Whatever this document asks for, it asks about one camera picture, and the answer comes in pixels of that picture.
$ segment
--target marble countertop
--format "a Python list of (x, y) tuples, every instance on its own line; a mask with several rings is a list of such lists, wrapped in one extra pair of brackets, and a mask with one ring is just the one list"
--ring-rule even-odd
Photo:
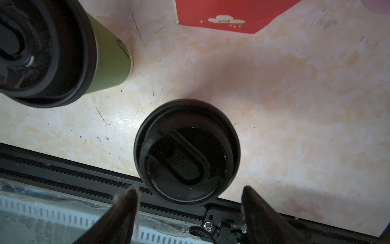
[(130, 49), (132, 76), (54, 109), (0, 94), (0, 142), (138, 176), (143, 120), (196, 98), (222, 110), (241, 143), (220, 197), (240, 201), (251, 185), (284, 214), (374, 236), (386, 228), (390, 16), (303, 0), (250, 35), (177, 25), (172, 0), (81, 3)]

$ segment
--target cloud drawing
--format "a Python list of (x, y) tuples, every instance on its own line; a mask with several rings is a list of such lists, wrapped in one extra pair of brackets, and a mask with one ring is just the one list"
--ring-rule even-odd
[(230, 15), (217, 15), (217, 17), (210, 18), (210, 22), (213, 23), (228, 23), (228, 24), (243, 24), (245, 23), (245, 20), (235, 20), (232, 16)]

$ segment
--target cup lid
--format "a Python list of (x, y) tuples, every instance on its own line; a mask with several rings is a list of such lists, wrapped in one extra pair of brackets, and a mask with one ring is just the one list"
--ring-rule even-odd
[(0, 92), (21, 103), (73, 95), (95, 70), (93, 30), (76, 0), (1, 1), (0, 36)]
[(240, 154), (227, 117), (210, 104), (190, 99), (153, 111), (138, 131), (134, 150), (148, 188), (181, 205), (217, 198), (237, 173)]

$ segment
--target green cup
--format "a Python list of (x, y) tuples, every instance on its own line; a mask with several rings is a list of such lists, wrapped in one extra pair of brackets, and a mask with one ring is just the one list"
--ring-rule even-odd
[(59, 107), (130, 76), (126, 45), (77, 0), (10, 3), (0, 4), (0, 92), (8, 97)]
[(120, 85), (133, 71), (133, 59), (126, 45), (94, 17), (87, 15), (95, 35), (98, 61), (85, 94)]

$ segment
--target red box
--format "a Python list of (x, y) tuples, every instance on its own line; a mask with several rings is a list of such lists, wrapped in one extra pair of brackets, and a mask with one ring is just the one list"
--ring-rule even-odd
[(173, 0), (177, 23), (254, 34), (300, 0)]

